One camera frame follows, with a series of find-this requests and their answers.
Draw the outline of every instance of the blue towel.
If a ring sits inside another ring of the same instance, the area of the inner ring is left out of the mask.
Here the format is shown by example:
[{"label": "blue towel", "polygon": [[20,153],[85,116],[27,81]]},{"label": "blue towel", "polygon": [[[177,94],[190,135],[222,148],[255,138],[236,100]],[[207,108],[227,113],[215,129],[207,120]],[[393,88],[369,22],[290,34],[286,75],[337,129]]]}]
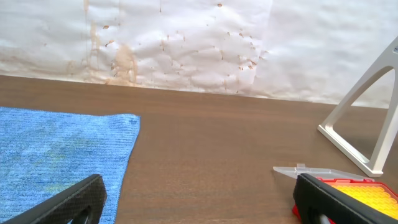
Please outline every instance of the blue towel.
[{"label": "blue towel", "polygon": [[140,117],[91,116],[0,107],[0,223],[101,174],[113,224]]}]

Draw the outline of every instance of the stained white backdrop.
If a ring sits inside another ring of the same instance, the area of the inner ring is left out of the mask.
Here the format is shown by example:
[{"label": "stained white backdrop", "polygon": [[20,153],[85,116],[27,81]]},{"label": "stained white backdrop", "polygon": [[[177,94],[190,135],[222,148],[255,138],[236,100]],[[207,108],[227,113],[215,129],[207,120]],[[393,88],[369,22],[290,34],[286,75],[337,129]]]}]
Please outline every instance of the stained white backdrop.
[{"label": "stained white backdrop", "polygon": [[[0,2],[0,73],[338,103],[398,36],[398,1]],[[388,107],[394,77],[356,102]]]}]

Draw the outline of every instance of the white plastic bracket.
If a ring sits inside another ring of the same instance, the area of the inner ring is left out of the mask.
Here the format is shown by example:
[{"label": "white plastic bracket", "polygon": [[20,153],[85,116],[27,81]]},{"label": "white plastic bracket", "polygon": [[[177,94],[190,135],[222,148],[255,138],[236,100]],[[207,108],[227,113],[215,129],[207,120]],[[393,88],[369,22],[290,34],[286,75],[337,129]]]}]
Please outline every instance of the white plastic bracket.
[{"label": "white plastic bracket", "polygon": [[[390,106],[387,112],[376,146],[370,160],[356,150],[333,130],[333,125],[354,101],[367,90],[375,81],[388,71],[395,69],[395,82]],[[318,130],[325,135],[341,152],[350,158],[366,175],[379,177],[386,162],[392,143],[398,132],[398,37],[392,41],[386,50],[369,67],[355,86],[347,93],[339,105],[329,114],[326,120],[318,126]]]}]

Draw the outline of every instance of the brown table surface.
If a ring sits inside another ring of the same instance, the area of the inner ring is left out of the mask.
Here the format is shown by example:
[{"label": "brown table surface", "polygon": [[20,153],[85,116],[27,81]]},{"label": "brown table surface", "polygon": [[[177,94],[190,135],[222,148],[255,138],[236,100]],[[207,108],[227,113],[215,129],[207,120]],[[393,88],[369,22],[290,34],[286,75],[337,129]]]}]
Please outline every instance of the brown table surface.
[{"label": "brown table surface", "polygon": [[[317,131],[333,105],[0,76],[0,106],[141,115],[116,223],[298,223],[295,181],[272,166],[364,175]],[[351,107],[336,130],[369,156],[386,110]],[[398,191],[398,145],[378,180]]]}]

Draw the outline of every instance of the clear plastic lid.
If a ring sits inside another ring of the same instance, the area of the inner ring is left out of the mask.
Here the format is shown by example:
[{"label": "clear plastic lid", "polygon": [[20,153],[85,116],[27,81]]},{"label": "clear plastic lid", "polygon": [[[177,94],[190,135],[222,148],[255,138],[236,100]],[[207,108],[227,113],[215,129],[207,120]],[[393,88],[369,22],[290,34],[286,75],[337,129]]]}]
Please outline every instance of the clear plastic lid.
[{"label": "clear plastic lid", "polygon": [[274,171],[285,174],[291,178],[297,179],[299,174],[310,174],[314,177],[320,177],[324,180],[333,179],[351,179],[351,180],[372,180],[369,177],[363,177],[356,174],[350,174],[340,170],[324,169],[324,168],[309,168],[305,164],[297,164],[297,167],[274,167]]}]

